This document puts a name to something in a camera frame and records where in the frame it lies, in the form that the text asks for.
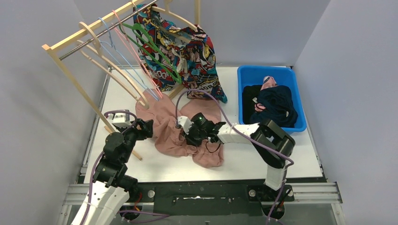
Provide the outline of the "dusty pink shorts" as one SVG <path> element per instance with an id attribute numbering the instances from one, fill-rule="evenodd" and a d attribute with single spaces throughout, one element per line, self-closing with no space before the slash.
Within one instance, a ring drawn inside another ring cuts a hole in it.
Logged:
<path id="1" fill-rule="evenodd" d="M 136 103 L 136 116 L 142 120 L 153 120 L 154 145 L 160 153 L 173 157 L 192 156 L 192 160 L 204 168 L 223 164 L 223 147 L 217 143 L 203 140 L 198 147 L 186 143 L 182 131 L 176 128 L 176 105 L 168 95 L 163 95 L 158 101 L 147 91 L 144 91 L 144 96 L 149 108 L 144 109 L 140 103 Z M 213 100 L 192 99 L 177 110 L 177 115 L 191 119 L 200 112 L 214 123 L 221 121 L 221 111 Z"/>

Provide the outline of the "black mesh shorts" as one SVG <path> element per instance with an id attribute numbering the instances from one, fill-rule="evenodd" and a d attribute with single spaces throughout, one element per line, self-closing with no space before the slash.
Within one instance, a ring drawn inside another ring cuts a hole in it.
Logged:
<path id="1" fill-rule="evenodd" d="M 250 117 L 255 113 L 255 102 L 253 98 L 256 98 L 260 92 L 261 85 L 245 86 L 242 93 L 242 116 L 243 123 L 249 124 Z"/>

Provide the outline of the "colourful comic print shorts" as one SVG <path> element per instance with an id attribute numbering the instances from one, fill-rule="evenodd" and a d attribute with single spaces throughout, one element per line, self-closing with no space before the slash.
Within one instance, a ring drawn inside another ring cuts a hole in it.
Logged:
<path id="1" fill-rule="evenodd" d="M 214 46 L 209 35 L 197 24 L 197 31 L 189 27 L 179 28 L 172 21 L 161 17 L 159 12 L 150 7 L 133 17 L 133 22 L 141 24 L 152 37 L 154 43 L 168 57 L 181 76 L 182 85 L 189 89 L 188 98 L 208 98 L 206 91 L 217 100 L 227 103 L 216 71 Z M 163 63 L 171 72 L 164 59 L 154 50 L 136 37 L 137 42 L 149 53 Z M 161 68 L 144 51 L 139 50 L 139 56 L 151 74 L 160 91 L 172 90 L 178 83 Z"/>

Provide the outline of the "navy blue shorts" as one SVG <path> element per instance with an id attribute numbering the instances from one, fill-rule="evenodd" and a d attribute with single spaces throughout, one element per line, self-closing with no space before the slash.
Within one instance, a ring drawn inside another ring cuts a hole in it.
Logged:
<path id="1" fill-rule="evenodd" d="M 262 89 L 250 98 L 250 102 L 254 103 L 251 107 L 253 113 L 248 118 L 250 123 L 270 119 L 280 127 L 293 128 L 297 122 L 298 113 L 293 105 L 291 90 L 287 86 Z"/>

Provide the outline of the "pink shark print shorts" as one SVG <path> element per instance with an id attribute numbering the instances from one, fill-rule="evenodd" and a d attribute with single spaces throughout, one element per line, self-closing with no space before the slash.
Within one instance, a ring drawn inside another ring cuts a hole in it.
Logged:
<path id="1" fill-rule="evenodd" d="M 274 77 L 265 76 L 263 78 L 263 84 L 262 84 L 262 86 L 260 88 L 260 91 L 262 91 L 264 89 L 268 89 L 268 88 L 273 88 L 273 87 L 276 87 L 276 86 L 277 86 L 277 82 L 275 81 Z M 260 103 L 258 101 L 257 97 L 253 98 L 253 102 L 255 103 L 254 104 L 254 110 L 256 112 L 262 112 L 263 110 L 266 109 L 266 107 L 262 103 Z"/>

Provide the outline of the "beige wooden hanger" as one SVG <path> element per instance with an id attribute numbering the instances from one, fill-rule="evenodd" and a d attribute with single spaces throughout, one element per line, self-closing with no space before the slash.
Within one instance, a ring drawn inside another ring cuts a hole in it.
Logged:
<path id="1" fill-rule="evenodd" d="M 87 53 L 85 53 L 83 51 L 83 48 L 79 50 L 81 52 L 81 54 L 84 57 L 86 57 L 89 61 L 91 61 L 94 65 L 96 65 L 98 68 L 101 68 L 102 70 L 104 70 L 125 91 L 127 91 L 138 103 L 140 103 L 145 109 L 148 109 L 149 103 L 148 103 L 148 100 L 145 97 L 143 91 L 138 87 L 138 84 L 135 81 L 133 81 L 130 76 L 128 76 L 118 66 L 116 66 L 111 60 L 109 60 L 107 57 L 105 57 L 103 55 L 100 41 L 98 40 L 97 37 L 94 37 L 94 32 L 91 30 L 91 28 L 89 28 L 89 26 L 84 22 L 79 22 L 79 28 L 83 29 L 84 31 L 87 31 L 93 37 L 94 47 L 92 47 L 90 45 L 86 45 L 85 48 L 88 49 L 89 51 L 91 51 L 99 59 L 103 60 L 108 65 L 110 65 L 114 70 L 116 70 L 120 74 L 120 76 L 123 77 L 124 80 L 127 81 L 128 84 L 126 84 L 125 82 L 122 82 L 121 79 L 119 79 L 117 76 L 113 75 L 106 68 L 104 68 L 99 62 L 97 62 L 95 59 L 90 57 Z"/>

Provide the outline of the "light blue wire hanger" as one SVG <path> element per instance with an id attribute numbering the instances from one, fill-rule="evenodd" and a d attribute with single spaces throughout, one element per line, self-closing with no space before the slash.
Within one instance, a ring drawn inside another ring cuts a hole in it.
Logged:
<path id="1" fill-rule="evenodd" d="M 151 94 L 151 96 L 155 98 L 155 100 L 158 101 L 159 98 L 158 98 L 157 95 L 154 93 L 154 91 L 152 91 L 152 89 L 150 89 L 148 86 L 145 85 L 145 82 L 143 81 L 141 75 L 138 74 L 138 72 L 137 72 L 137 71 L 133 68 L 133 66 L 127 61 L 127 59 L 116 49 L 116 46 L 115 46 L 115 44 L 113 43 L 112 36 L 111 36 L 110 29 L 109 29 L 108 25 L 107 25 L 107 24 L 105 23 L 105 21 L 104 21 L 103 19 L 101 19 L 100 17 L 99 17 L 98 19 L 101 20 L 102 23 L 103 23 L 103 25 L 106 27 L 106 31 L 107 31 L 107 33 L 108 33 L 108 35 L 109 35 L 109 40 L 110 40 L 110 43 L 108 43 L 108 42 L 106 42 L 106 41 L 100 41 L 101 46 L 108 52 L 108 54 L 109 54 L 119 65 L 121 65 L 121 63 L 119 62 L 119 60 L 117 60 L 116 57 L 115 57 L 113 54 L 111 54 L 111 53 L 103 46 L 103 43 L 105 43 L 105 44 L 109 45 L 111 48 L 113 48 L 113 49 L 124 59 L 124 61 L 128 64 L 128 66 L 138 75 L 138 77 L 140 78 L 141 82 L 140 82 L 139 80 L 137 80 L 135 77 L 133 77 L 133 75 L 132 75 L 130 72 L 127 72 L 128 75 L 129 75 L 130 77 L 132 77 L 142 88 L 144 88 L 145 90 L 147 90 L 147 91 Z M 126 68 L 125 66 L 122 66 L 122 69 L 124 69 L 125 71 L 127 71 L 127 68 Z"/>

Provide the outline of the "green plastic hanger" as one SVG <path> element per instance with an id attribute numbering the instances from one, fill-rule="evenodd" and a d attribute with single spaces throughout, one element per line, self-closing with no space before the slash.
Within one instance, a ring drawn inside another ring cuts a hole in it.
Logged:
<path id="1" fill-rule="evenodd" d="M 148 34 L 145 28 L 141 26 L 141 24 L 135 23 L 133 25 L 129 25 L 126 23 L 121 23 L 121 25 L 119 25 L 120 29 L 124 27 L 131 29 L 132 32 L 136 35 L 136 37 L 138 37 L 141 41 L 143 41 L 149 47 L 149 49 L 154 50 L 155 53 L 158 53 L 162 57 L 162 59 L 165 60 L 166 64 L 170 66 L 172 72 L 169 69 L 167 69 L 163 63 L 161 63 L 154 56 L 152 56 L 146 48 L 137 44 L 137 46 L 147 55 L 149 55 L 152 60 L 154 60 L 161 68 L 166 70 L 166 72 L 172 77 L 174 82 L 182 84 L 181 76 L 177 72 L 176 68 L 172 65 L 168 57 L 160 50 L 160 48 L 156 46 L 152 37 Z"/>

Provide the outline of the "pink wire hanger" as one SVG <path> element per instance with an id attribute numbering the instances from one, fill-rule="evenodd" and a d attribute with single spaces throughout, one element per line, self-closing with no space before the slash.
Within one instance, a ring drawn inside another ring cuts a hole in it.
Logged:
<path id="1" fill-rule="evenodd" d="M 130 39 L 127 35 L 127 33 L 124 31 L 123 27 L 120 27 L 119 29 L 116 30 L 116 33 L 118 34 L 119 38 L 122 40 L 123 44 L 125 45 L 125 47 L 129 50 L 130 54 L 134 57 L 134 59 L 136 60 L 136 62 L 139 64 L 141 70 L 144 72 L 144 74 L 146 75 L 148 81 L 151 82 L 152 87 L 155 89 L 157 96 L 156 99 L 163 99 L 163 94 L 162 92 L 159 90 L 157 84 L 153 81 L 152 76 L 150 75 L 149 71 L 147 70 L 146 66 L 143 64 L 143 62 L 141 61 L 137 51 L 135 50 L 135 48 L 133 47 L 133 44 L 130 42 Z"/>

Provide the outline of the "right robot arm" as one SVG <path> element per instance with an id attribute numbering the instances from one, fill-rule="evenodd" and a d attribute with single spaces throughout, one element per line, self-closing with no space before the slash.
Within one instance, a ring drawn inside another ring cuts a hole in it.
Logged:
<path id="1" fill-rule="evenodd" d="M 287 163 L 295 146 L 294 139 L 271 119 L 254 124 L 214 123 L 202 113 L 189 119 L 179 116 L 177 127 L 183 131 L 188 145 L 200 146 L 204 141 L 218 145 L 228 143 L 251 144 L 267 164 L 264 194 L 270 200 L 276 200 L 283 193 Z"/>

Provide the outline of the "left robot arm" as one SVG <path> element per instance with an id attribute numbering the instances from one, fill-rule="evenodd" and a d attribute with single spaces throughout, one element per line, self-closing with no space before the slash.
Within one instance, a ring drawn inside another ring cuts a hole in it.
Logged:
<path id="1" fill-rule="evenodd" d="M 137 141 L 153 136 L 153 120 L 137 119 L 130 128 L 110 133 L 90 175 L 89 190 L 74 225 L 108 225 L 128 200 L 139 197 L 138 180 L 126 175 Z"/>

